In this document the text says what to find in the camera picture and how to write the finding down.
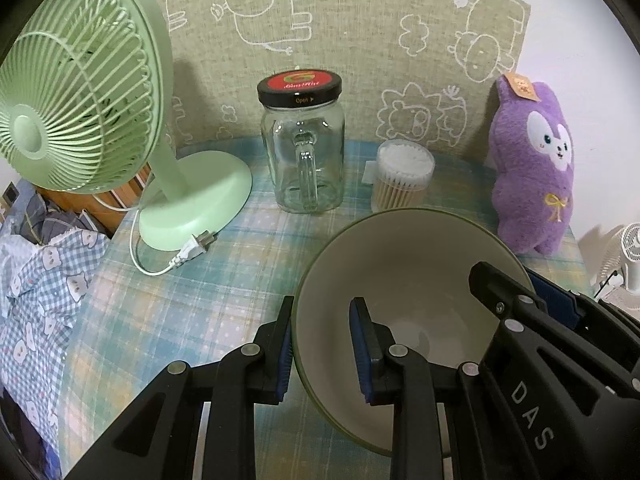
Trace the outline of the purple plush bunny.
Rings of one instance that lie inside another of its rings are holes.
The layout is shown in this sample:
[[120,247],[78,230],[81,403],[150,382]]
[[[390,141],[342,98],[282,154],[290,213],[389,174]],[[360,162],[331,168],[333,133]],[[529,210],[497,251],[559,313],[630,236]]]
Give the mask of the purple plush bunny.
[[488,144],[497,169],[491,201],[498,237],[514,254],[552,255],[574,207],[570,129],[548,84],[506,73],[496,88],[499,106]]

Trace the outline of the cotton swab container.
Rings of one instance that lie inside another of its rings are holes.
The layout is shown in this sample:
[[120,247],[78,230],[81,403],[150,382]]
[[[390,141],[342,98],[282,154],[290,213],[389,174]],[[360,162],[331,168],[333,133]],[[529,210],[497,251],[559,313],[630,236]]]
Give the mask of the cotton swab container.
[[434,170],[434,156],[424,146],[401,139],[383,142],[375,159],[372,211],[420,206]]

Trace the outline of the white standing fan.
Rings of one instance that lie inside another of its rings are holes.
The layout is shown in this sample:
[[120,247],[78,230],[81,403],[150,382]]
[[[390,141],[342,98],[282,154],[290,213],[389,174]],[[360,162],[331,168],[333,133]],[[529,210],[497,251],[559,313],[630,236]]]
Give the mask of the white standing fan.
[[608,241],[594,296],[639,317],[638,222],[620,228]]

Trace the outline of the wall outlet plate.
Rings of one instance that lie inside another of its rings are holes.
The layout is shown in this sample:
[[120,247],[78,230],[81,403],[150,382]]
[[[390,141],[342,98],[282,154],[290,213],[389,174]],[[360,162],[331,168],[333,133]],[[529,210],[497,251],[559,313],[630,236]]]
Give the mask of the wall outlet plate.
[[3,203],[5,203],[8,208],[11,208],[18,199],[18,196],[20,196],[20,191],[13,182],[9,182],[2,193]]

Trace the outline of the green cartoon wall mat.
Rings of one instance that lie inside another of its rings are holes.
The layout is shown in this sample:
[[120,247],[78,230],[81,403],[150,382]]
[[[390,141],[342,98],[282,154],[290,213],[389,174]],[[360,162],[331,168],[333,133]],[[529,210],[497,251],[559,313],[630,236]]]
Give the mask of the green cartoon wall mat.
[[483,159],[495,80],[518,64],[523,0],[158,0],[178,145],[257,136],[257,86],[285,70],[343,81],[350,140],[405,138]]

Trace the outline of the glass jar black lid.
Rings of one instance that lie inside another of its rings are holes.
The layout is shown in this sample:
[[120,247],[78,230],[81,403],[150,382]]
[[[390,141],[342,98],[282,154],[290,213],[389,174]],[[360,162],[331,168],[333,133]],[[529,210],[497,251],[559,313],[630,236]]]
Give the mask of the glass jar black lid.
[[344,196],[345,114],[342,78],[306,68],[257,85],[260,121],[278,205],[293,214],[321,214]]

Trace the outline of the wooden bed headboard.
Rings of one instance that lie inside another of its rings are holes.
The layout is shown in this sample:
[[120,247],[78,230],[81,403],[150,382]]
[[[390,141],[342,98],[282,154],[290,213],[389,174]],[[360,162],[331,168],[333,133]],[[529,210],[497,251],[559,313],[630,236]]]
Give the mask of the wooden bed headboard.
[[102,226],[113,234],[130,209],[136,208],[146,184],[151,179],[151,167],[145,164],[142,169],[127,183],[114,190],[96,194],[74,194],[46,190],[36,190],[47,200],[65,211],[80,214],[85,211],[98,220]]

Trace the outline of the green desk fan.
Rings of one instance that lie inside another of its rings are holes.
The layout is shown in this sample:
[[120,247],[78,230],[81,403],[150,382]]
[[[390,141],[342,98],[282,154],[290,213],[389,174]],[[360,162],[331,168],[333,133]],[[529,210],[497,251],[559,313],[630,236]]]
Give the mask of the green desk fan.
[[1,153],[50,191],[99,194],[145,164],[141,239],[162,252],[235,218],[247,164],[221,151],[177,157],[165,138],[174,88],[156,0],[44,0],[1,65]]

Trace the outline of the floral ceramic bowl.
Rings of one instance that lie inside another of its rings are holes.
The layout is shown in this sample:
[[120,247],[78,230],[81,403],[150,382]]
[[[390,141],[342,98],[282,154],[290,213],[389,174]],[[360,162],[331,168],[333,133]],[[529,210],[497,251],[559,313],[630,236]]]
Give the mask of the floral ceramic bowl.
[[469,289],[486,261],[525,289],[524,266],[478,224],[430,208],[371,214],[338,233],[306,271],[295,298],[298,374],[322,415],[370,451],[390,454],[393,410],[367,404],[360,390],[349,304],[361,297],[374,322],[432,363],[480,362],[498,320]]

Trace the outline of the blue checkered bedding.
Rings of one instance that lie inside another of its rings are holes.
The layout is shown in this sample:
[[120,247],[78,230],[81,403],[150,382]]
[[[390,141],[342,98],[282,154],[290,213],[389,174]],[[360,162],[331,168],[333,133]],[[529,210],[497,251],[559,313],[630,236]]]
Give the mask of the blue checkered bedding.
[[56,448],[67,349],[110,239],[37,192],[18,203],[1,229],[1,385]]

